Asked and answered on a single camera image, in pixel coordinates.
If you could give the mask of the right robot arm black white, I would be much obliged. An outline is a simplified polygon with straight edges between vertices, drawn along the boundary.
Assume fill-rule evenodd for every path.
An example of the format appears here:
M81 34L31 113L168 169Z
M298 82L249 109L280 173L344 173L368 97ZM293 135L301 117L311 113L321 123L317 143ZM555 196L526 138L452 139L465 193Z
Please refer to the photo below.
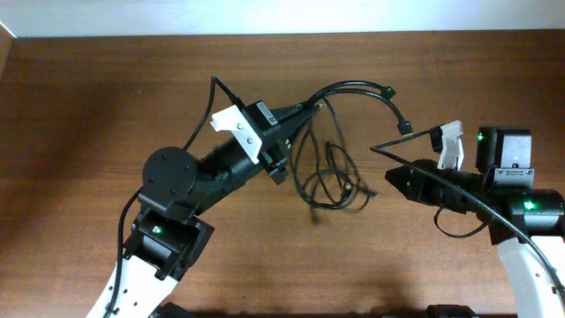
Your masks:
M531 131L482 126L463 171L458 122L427 131L438 161L400 159L385 179L407 200L477 216L507 272L520 317L564 315L564 198L533 186Z

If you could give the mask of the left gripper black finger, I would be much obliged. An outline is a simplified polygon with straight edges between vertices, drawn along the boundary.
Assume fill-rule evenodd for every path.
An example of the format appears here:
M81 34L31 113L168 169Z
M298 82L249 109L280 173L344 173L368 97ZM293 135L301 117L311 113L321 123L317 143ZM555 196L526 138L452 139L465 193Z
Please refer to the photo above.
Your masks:
M297 138L300 130L318 113L317 110L303 110L291 115L280 123L277 139L280 142L288 141L291 145Z
M320 110L317 105L304 105L302 103L270 110L271 126L297 126L305 122Z

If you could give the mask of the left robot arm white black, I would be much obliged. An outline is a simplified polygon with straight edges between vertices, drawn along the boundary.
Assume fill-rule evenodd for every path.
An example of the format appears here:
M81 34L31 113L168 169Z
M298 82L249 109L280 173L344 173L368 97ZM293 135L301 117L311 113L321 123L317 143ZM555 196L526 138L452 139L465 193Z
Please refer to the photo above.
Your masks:
M230 193L265 171L286 178L290 149L319 106L270 110L264 102L232 105L211 117L232 138L202 159L177 147L151 154L142 171L140 212L91 317L148 317L194 265L214 228L200 220Z

